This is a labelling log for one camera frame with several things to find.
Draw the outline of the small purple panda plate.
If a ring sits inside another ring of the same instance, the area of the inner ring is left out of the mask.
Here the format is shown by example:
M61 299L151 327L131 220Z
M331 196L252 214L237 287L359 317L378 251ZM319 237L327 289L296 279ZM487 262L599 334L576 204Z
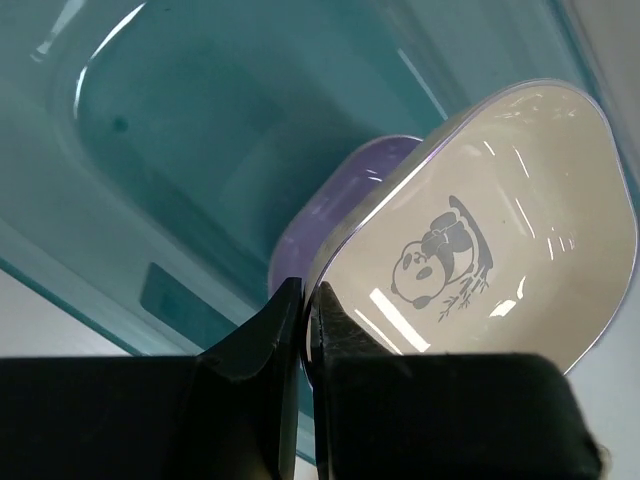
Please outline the small purple panda plate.
M374 138L350 153L295 215L271 255L267 291L289 277L310 293L340 245L325 244L335 228L422 142L410 135Z

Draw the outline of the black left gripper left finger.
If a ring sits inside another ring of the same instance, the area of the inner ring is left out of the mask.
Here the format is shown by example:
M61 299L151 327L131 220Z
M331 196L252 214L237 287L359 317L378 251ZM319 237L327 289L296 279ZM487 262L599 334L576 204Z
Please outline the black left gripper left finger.
M290 479L301 282L196 356L6 358L5 479Z

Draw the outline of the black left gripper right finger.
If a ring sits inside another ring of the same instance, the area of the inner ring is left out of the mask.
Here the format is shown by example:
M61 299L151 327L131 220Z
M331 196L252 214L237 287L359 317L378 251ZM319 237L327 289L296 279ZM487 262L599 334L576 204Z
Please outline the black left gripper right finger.
M323 479L596 479L571 387L531 354L394 355L328 283L310 307Z

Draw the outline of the cream panda plate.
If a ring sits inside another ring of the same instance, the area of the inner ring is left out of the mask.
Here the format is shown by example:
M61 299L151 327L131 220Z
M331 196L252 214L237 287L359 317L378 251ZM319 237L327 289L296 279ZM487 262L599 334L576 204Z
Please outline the cream panda plate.
M341 220L315 255L395 354L539 354L570 371L615 317L638 226L611 126L559 80L507 87L449 119Z

